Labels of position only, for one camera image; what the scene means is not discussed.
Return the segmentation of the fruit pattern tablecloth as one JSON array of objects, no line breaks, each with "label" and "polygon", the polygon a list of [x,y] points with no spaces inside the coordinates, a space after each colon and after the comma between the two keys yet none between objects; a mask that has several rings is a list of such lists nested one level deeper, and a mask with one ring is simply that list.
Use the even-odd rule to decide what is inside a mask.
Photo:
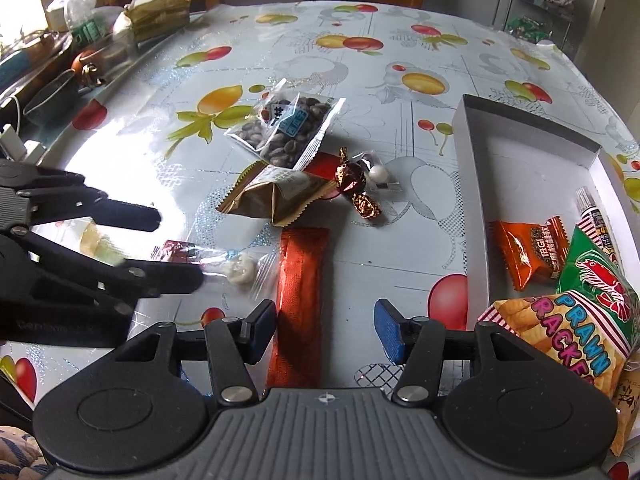
[{"label": "fruit pattern tablecloth", "polygon": [[323,296],[323,375],[347,386],[382,350],[372,304],[387,297],[410,313],[426,308],[439,278],[462,269],[463,200],[454,111],[480,96],[552,120],[599,143],[639,214],[639,148],[573,64],[552,47],[521,46],[462,18],[376,6],[347,13],[336,4],[220,6],[160,44],[100,96],[96,128],[66,128],[43,156],[47,166],[83,174],[114,198],[156,207],[152,234],[111,230],[130,256],[168,238],[224,248],[274,242],[257,220],[215,211],[248,155],[215,127],[211,141],[176,142],[179,114],[222,87],[241,105],[286,78],[296,89],[344,98],[323,148],[372,150],[401,180],[383,200],[382,226],[369,226],[341,198],[319,202],[307,220],[331,231]]}]

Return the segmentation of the red foil stick packet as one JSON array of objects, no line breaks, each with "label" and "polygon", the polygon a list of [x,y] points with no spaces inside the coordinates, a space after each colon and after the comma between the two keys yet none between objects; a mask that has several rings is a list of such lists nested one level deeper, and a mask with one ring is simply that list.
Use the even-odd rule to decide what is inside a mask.
[{"label": "red foil stick packet", "polygon": [[322,260],[328,239],[328,229],[311,226],[281,233],[277,330],[268,389],[320,385]]}]

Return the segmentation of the white ball candy wrapper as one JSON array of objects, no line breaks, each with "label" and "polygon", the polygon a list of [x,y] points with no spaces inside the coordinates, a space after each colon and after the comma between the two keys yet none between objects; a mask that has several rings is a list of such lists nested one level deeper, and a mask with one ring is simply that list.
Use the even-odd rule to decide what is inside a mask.
[{"label": "white ball candy wrapper", "polygon": [[401,191],[398,180],[374,151],[364,152],[361,162],[366,167],[364,172],[372,190],[394,193]]}]

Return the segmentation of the white power adapter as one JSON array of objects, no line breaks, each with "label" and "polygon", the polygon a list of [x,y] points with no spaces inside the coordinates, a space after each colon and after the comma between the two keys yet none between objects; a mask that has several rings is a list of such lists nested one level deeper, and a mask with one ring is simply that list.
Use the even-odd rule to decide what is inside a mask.
[{"label": "white power adapter", "polygon": [[0,148],[7,159],[35,165],[46,152],[44,146],[34,140],[22,141],[14,127],[5,124],[0,134]]}]

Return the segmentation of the orange fruit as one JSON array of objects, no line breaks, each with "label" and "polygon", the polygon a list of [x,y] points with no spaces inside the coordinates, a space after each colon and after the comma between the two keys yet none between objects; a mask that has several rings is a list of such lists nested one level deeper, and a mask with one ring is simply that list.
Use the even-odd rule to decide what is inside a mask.
[{"label": "orange fruit", "polygon": [[100,69],[96,64],[96,51],[88,49],[80,52],[73,60],[72,70],[78,78],[99,76]]}]

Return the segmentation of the green prawn cracker bag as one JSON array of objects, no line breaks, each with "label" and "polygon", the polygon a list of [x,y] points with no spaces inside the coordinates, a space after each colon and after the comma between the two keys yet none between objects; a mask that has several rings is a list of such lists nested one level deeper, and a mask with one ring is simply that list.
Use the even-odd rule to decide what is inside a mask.
[{"label": "green prawn cracker bag", "polygon": [[519,336],[606,396],[614,396],[639,345],[636,291],[578,228],[555,294],[497,300],[480,320]]}]

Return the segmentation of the glass bowl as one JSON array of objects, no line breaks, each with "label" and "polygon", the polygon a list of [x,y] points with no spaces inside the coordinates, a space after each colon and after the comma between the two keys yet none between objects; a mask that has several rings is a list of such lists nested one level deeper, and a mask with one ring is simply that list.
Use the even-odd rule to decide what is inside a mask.
[{"label": "glass bowl", "polygon": [[96,64],[100,69],[96,78],[105,80],[113,79],[138,58],[138,45],[129,32],[104,38],[90,50],[96,51]]}]

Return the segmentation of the orange snack packet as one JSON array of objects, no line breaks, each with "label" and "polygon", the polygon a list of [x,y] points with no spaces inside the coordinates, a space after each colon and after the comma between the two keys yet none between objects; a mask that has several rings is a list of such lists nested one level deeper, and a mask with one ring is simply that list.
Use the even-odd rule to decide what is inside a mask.
[{"label": "orange snack packet", "polygon": [[560,216],[544,223],[491,223],[513,287],[518,292],[533,280],[556,281],[565,266],[570,249],[564,222]]}]

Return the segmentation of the white marshmallow candy packet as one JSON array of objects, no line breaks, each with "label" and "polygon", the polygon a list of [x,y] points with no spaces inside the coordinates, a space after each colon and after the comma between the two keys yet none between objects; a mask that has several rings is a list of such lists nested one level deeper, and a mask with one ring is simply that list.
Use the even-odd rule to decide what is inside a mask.
[{"label": "white marshmallow candy packet", "polygon": [[259,301],[270,298],[276,287],[279,251],[272,246],[226,249],[184,240],[166,240],[152,251],[152,259],[196,264],[206,283],[216,283]]}]

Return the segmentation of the green candy bag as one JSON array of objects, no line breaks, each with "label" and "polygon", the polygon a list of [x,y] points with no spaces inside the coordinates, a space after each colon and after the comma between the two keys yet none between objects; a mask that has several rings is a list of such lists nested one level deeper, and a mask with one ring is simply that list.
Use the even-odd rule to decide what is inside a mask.
[{"label": "green candy bag", "polygon": [[549,38],[549,33],[544,28],[544,23],[533,20],[528,16],[512,18],[506,23],[506,32],[531,44],[538,44],[539,41]]}]

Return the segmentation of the white cardboard box tray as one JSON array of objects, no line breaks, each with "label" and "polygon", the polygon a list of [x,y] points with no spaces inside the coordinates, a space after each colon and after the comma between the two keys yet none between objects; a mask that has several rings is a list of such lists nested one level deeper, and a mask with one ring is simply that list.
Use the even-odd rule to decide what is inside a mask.
[{"label": "white cardboard box tray", "polygon": [[491,227],[496,221],[567,230],[580,218],[576,193],[588,188],[603,212],[620,266],[639,285],[639,217],[600,144],[506,104],[466,94],[452,120],[468,254],[468,324],[497,299],[518,294]]}]

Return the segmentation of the dark round bowl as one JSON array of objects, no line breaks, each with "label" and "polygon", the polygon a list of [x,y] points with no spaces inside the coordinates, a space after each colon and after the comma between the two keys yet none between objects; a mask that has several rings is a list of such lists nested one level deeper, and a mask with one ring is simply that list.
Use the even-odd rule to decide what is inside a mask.
[{"label": "dark round bowl", "polygon": [[73,70],[66,70],[46,84],[25,106],[24,117],[43,127],[69,112],[79,96],[79,81]]}]

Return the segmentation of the yellow tissue pack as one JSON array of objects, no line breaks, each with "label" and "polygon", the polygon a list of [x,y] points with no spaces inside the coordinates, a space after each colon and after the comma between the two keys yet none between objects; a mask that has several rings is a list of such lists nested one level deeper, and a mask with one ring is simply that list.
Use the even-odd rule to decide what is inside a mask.
[{"label": "yellow tissue pack", "polygon": [[131,0],[125,14],[138,44],[190,23],[191,0]]}]

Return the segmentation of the brown foil candy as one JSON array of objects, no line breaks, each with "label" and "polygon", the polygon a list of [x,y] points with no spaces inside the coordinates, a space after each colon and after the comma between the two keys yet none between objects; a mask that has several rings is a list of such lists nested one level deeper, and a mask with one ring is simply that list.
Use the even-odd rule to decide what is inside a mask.
[{"label": "brown foil candy", "polygon": [[338,157],[340,163],[335,170],[337,189],[352,203],[361,218],[378,218],[381,208],[366,192],[367,177],[364,170],[349,158],[347,148],[340,148]]}]

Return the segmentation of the brown cone snack stick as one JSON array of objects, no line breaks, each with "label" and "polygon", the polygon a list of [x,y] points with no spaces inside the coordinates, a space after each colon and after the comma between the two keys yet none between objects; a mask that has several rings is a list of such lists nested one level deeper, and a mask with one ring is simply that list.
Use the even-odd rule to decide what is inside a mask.
[{"label": "brown cone snack stick", "polygon": [[617,252],[612,236],[603,214],[591,196],[588,188],[578,188],[575,193],[575,202],[580,214],[577,226],[596,244],[612,263],[619,266]]}]

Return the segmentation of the tan nut snack packet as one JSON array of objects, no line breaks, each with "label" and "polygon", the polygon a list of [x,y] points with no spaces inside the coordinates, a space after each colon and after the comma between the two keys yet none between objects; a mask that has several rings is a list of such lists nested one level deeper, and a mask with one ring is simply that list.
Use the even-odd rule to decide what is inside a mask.
[{"label": "tan nut snack packet", "polygon": [[336,190],[334,180],[256,160],[241,172],[216,211],[264,219],[272,226],[285,228],[310,204]]}]

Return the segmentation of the clear melon seed packet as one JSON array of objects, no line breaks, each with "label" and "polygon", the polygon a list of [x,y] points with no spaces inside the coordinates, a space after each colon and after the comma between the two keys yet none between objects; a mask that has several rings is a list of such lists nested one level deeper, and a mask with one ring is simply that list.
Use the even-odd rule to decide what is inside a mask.
[{"label": "clear melon seed packet", "polygon": [[344,98],[298,90],[282,78],[224,135],[254,159],[302,171],[320,151],[345,102]]}]

